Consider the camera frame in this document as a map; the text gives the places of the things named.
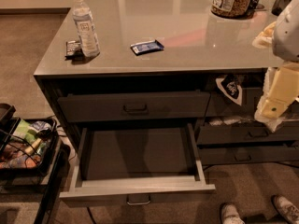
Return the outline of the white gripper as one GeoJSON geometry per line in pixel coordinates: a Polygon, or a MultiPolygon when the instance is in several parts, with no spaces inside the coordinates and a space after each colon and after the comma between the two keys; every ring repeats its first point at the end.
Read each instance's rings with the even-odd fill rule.
{"type": "Polygon", "coordinates": [[[268,68],[254,119],[274,133],[286,120],[284,113],[298,96],[299,63],[285,61],[279,68],[268,68]]]}

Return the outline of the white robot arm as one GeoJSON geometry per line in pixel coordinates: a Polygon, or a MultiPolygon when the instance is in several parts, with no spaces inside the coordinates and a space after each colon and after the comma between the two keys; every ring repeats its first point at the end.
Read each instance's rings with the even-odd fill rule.
{"type": "Polygon", "coordinates": [[[255,48],[272,48],[283,64],[268,68],[254,118],[272,133],[285,120],[283,113],[299,96],[299,0],[291,2],[276,21],[265,27],[253,40],[255,48]]]}

